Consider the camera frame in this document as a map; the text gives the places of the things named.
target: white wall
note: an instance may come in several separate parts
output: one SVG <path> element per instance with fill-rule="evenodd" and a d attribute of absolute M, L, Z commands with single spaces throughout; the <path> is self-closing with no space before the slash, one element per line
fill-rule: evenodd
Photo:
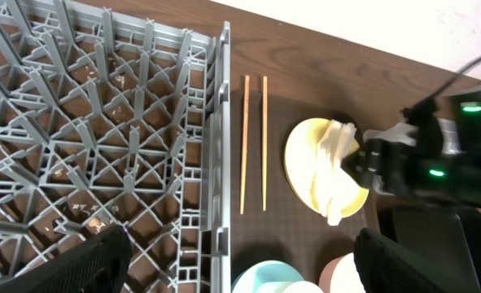
<path fill-rule="evenodd" d="M 481 55 L 481 0 L 213 1 L 451 71 Z"/>

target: dish rack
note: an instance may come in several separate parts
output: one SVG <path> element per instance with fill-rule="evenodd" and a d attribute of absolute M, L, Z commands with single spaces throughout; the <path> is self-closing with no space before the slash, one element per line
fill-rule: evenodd
<path fill-rule="evenodd" d="M 230 24 L 0 0 L 0 282 L 110 225 L 124 291 L 230 291 Z"/>

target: gray plastic dish rack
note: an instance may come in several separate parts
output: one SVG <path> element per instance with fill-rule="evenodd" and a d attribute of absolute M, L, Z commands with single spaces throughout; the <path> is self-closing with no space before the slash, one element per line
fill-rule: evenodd
<path fill-rule="evenodd" d="M 227 22 L 0 0 L 0 282 L 121 225 L 127 291 L 229 292 L 229 84 Z"/>

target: pair of chopsticks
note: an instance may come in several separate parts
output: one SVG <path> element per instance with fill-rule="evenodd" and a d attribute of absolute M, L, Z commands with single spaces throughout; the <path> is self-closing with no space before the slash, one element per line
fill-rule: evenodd
<path fill-rule="evenodd" d="M 247 126 L 249 117 L 249 76 L 244 84 L 243 100 L 243 137 L 242 137 L 242 179 L 240 185 L 240 214 L 243 215 L 246 198 L 246 167 L 247 167 Z M 267 77 L 264 77 L 262 94 L 262 208 L 265 211 L 267 203 Z"/>

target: light blue bowl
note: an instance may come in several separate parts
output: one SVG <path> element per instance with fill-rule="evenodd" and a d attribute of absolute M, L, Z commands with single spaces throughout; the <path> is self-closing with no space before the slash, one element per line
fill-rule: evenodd
<path fill-rule="evenodd" d="M 290 265 L 267 260 L 253 265 L 233 282 L 232 293 L 256 293 L 266 282 L 300 282 L 304 278 Z"/>

